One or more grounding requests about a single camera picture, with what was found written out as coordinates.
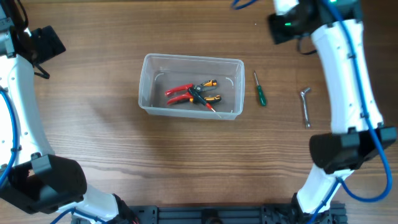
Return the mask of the orange black long-nose pliers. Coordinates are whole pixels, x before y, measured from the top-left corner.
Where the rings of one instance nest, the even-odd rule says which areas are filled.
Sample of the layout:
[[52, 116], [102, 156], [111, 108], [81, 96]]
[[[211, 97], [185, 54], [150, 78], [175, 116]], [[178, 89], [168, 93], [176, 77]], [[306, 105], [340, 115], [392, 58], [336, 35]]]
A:
[[[206, 91], [212, 91], [217, 89], [218, 84], [216, 80], [208, 80], [203, 82], [200, 85], [193, 85], [193, 89], [200, 94], [201, 92], [206, 92]], [[216, 96], [201, 96], [207, 103], [209, 104], [213, 104], [213, 103], [217, 103], [221, 101], [221, 96], [220, 95], [216, 95]]]

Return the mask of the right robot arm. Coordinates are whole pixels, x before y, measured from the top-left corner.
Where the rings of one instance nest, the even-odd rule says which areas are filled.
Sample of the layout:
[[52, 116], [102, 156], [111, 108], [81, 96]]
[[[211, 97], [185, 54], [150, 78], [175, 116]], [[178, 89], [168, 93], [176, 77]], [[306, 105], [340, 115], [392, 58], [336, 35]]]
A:
[[346, 178], [379, 157], [386, 187], [367, 203], [386, 198], [392, 172], [385, 150], [397, 139], [377, 107], [363, 49], [363, 12], [359, 1], [275, 1], [268, 18], [276, 44], [310, 37], [325, 74], [331, 108], [331, 131], [310, 138], [313, 165], [294, 195], [297, 221], [313, 223], [331, 216], [331, 200]]

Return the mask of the green handled screwdriver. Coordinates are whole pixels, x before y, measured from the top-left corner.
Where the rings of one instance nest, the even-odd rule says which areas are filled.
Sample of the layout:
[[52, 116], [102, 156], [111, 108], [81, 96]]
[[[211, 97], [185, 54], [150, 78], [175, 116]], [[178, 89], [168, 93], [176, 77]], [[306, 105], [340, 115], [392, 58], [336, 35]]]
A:
[[262, 90], [262, 86], [259, 84], [259, 80], [257, 78], [257, 73], [256, 73], [255, 70], [253, 71], [253, 75], [254, 75], [254, 79], [255, 79], [255, 82], [256, 82], [256, 89], [257, 89], [260, 105], [261, 106], [266, 106], [267, 105], [266, 97], [265, 97], [264, 92]]

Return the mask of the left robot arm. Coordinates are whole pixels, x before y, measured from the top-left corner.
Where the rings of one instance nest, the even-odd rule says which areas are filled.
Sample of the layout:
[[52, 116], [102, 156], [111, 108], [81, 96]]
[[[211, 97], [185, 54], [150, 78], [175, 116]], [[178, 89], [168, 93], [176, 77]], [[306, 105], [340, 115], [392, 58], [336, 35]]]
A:
[[42, 64], [64, 51], [51, 26], [29, 30], [20, 1], [1, 2], [1, 198], [28, 214], [138, 223], [117, 195], [87, 183], [77, 161], [57, 156], [45, 135], [34, 78], [49, 78]]

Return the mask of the red handled pruning shears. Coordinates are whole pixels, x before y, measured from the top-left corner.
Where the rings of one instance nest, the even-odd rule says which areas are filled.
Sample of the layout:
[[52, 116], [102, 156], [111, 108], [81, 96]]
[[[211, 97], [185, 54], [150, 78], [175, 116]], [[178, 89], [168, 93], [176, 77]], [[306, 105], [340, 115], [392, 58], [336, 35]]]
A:
[[177, 92], [185, 91], [184, 94], [175, 96], [167, 101], [168, 105], [176, 104], [176, 103], [197, 103], [196, 98], [189, 92], [189, 89], [194, 88], [194, 84], [189, 83], [185, 85], [180, 85], [175, 88], [169, 89], [165, 92], [165, 96], [172, 96]]

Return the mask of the silver L-shaped socket wrench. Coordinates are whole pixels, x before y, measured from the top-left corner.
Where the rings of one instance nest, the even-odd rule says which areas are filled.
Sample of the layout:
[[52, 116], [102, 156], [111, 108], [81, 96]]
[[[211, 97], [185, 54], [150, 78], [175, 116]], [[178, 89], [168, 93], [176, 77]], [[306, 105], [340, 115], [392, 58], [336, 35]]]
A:
[[305, 128], [310, 129], [311, 124], [308, 116], [308, 108], [307, 108], [307, 101], [306, 101], [306, 94], [311, 90], [310, 87], [305, 88], [300, 92], [300, 96], [303, 103], [303, 113], [304, 113], [304, 121], [305, 121]]

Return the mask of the black red handled screwdriver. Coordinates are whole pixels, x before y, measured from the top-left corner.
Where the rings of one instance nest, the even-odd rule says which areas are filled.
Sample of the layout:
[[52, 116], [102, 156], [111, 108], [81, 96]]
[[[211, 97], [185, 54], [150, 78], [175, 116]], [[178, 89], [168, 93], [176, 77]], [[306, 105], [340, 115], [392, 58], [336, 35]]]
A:
[[221, 117], [215, 109], [202, 97], [194, 88], [189, 88], [188, 92], [193, 96], [194, 100], [197, 100], [199, 103], [206, 106], [209, 110], [212, 110], [217, 116]]

